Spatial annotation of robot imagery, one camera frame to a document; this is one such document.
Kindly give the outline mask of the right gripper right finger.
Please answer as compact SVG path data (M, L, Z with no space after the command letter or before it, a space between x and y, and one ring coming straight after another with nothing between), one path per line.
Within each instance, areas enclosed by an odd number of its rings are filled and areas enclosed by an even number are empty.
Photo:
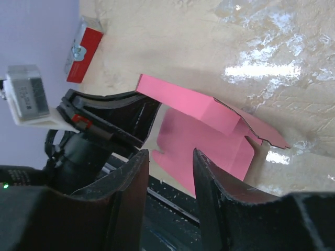
M193 151L204 250L334 250L334 193L258 190Z

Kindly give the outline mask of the pink paper box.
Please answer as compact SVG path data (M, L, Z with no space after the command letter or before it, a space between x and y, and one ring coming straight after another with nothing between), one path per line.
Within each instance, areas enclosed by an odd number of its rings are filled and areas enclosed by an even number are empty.
M249 139L281 149L290 145L280 133L253 115L220 100L149 75L140 75L136 91L168 106L157 137L154 161L195 195L193 150L201 150L219 168L244 180L254 158Z

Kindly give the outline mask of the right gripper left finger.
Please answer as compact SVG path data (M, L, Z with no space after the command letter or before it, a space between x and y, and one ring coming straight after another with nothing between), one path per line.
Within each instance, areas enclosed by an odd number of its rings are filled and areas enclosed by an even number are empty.
M139 250L149 152L71 195L48 187L1 190L1 250Z

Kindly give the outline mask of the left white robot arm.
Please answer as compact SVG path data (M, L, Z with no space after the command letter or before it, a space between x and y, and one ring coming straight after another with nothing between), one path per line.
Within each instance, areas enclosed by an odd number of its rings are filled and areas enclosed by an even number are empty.
M120 156L121 166L138 153L160 106L135 91L98 96L68 90L57 111L73 130L66 130L59 144L54 143L57 131L48 131L42 170L1 166L1 187L46 185L69 195L93 183L110 157Z

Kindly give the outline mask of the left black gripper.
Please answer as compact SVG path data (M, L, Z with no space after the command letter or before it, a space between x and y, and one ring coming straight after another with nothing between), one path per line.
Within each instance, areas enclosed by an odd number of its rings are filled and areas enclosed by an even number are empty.
M142 147L160 106L159 101L135 91L99 96L69 89L57 111L81 132Z

